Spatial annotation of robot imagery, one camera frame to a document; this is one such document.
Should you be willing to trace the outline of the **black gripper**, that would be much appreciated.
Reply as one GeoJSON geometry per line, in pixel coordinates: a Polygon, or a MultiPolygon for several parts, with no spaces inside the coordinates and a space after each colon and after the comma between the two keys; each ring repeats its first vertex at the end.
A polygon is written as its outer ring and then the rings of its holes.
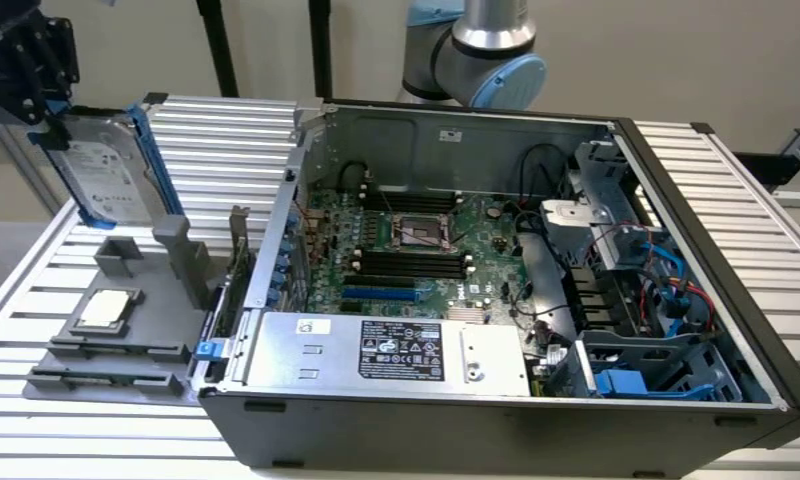
{"type": "Polygon", "coordinates": [[[72,101],[80,81],[74,24],[39,1],[0,1],[0,123],[36,125],[72,101]]]}

